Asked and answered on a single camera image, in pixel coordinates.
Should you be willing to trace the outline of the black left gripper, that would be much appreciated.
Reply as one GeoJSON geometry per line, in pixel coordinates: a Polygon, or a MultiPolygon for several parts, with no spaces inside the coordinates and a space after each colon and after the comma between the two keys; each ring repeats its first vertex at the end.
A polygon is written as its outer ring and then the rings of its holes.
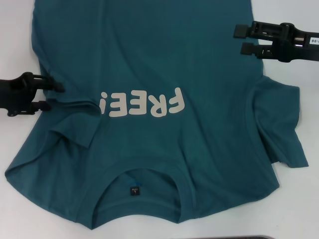
{"type": "Polygon", "coordinates": [[[39,89],[65,92],[63,84],[50,76],[25,72],[18,78],[0,81],[0,107],[7,110],[9,117],[34,115],[37,111],[50,111],[51,105],[47,101],[33,100],[39,89]]]}

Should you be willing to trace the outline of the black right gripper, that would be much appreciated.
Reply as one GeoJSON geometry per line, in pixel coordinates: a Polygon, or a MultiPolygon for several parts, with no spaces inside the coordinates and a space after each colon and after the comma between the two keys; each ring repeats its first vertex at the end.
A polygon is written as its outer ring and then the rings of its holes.
{"type": "Polygon", "coordinates": [[[319,34],[297,29],[292,23],[272,24],[253,21],[251,25],[237,24],[234,38],[255,38],[270,41],[271,45],[244,42],[240,54],[255,55],[289,63],[293,60],[319,60],[319,34]]]}

